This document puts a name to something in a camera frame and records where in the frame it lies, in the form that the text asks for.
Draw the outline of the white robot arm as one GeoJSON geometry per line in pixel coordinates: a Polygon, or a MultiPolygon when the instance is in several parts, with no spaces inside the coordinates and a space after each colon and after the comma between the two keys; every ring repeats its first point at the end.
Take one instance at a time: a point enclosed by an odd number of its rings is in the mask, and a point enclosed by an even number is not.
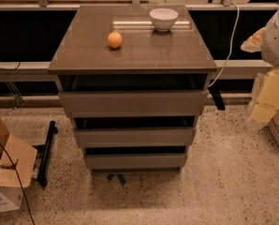
{"type": "Polygon", "coordinates": [[[270,72],[255,78],[247,109],[246,126],[261,129],[279,110],[279,9],[265,27],[242,44],[241,49],[249,53],[261,52],[262,60],[273,66],[270,72]]]}

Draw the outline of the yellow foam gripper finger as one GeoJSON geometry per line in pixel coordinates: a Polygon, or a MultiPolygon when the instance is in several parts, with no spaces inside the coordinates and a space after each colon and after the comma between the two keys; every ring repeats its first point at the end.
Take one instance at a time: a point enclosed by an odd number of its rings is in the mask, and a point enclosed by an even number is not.
{"type": "Polygon", "coordinates": [[[241,50],[248,53],[256,53],[261,51],[262,37],[265,28],[262,27],[250,36],[242,45],[241,50]]]}

